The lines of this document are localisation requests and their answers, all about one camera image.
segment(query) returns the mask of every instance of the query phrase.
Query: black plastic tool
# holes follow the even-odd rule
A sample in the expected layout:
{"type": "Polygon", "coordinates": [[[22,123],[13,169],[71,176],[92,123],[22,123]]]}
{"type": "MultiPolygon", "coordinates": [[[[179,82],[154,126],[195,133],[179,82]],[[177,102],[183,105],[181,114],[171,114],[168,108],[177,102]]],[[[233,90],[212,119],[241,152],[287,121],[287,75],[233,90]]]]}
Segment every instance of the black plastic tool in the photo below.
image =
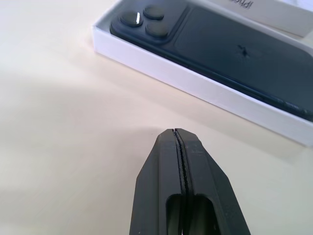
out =
{"type": "Polygon", "coordinates": [[[249,235],[234,191],[198,137],[161,133],[135,188],[130,235],[249,235]]]}

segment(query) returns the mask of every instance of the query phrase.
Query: smartphone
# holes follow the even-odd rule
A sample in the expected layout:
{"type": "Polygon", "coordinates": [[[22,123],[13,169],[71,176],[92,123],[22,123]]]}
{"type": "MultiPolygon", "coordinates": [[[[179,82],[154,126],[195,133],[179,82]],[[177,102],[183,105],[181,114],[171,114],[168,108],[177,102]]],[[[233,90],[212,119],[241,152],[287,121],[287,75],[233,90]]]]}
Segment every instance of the smartphone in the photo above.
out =
{"type": "Polygon", "coordinates": [[[250,97],[313,121],[313,57],[184,0],[134,0],[111,34],[250,97]]]}

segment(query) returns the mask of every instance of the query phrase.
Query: dark blue iphone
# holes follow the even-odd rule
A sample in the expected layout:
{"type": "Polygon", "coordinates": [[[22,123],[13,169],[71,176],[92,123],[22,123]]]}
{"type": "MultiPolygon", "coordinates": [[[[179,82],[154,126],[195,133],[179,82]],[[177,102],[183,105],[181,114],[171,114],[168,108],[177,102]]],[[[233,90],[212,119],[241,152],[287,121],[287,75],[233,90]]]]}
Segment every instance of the dark blue iphone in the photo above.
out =
{"type": "Polygon", "coordinates": [[[111,33],[313,121],[313,57],[288,43],[185,0],[134,0],[111,33]]]}

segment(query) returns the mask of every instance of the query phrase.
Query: camera lens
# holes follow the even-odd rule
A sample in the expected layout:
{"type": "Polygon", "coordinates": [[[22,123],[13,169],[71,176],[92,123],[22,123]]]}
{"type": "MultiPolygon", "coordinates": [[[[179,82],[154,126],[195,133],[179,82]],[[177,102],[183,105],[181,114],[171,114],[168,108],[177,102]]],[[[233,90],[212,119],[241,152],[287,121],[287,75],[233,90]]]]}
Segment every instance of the camera lens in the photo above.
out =
{"type": "Polygon", "coordinates": [[[168,34],[168,28],[163,22],[151,22],[146,26],[146,32],[154,37],[162,38],[168,34]]]}
{"type": "Polygon", "coordinates": [[[163,9],[155,5],[147,6],[143,10],[143,14],[151,20],[162,20],[164,17],[163,9]]]}
{"type": "Polygon", "coordinates": [[[130,27],[139,27],[143,23],[143,18],[139,12],[127,11],[121,15],[121,22],[130,27]]]}

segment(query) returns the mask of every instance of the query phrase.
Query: white table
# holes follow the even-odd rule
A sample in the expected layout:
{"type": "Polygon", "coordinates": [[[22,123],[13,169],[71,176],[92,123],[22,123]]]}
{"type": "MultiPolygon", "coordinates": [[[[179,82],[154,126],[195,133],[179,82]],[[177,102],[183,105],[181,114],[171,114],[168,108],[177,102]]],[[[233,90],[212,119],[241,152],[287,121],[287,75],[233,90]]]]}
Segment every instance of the white table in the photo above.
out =
{"type": "Polygon", "coordinates": [[[127,235],[136,176],[174,127],[228,175],[253,235],[313,234],[313,151],[96,55],[112,3],[0,2],[0,234],[127,235]]]}

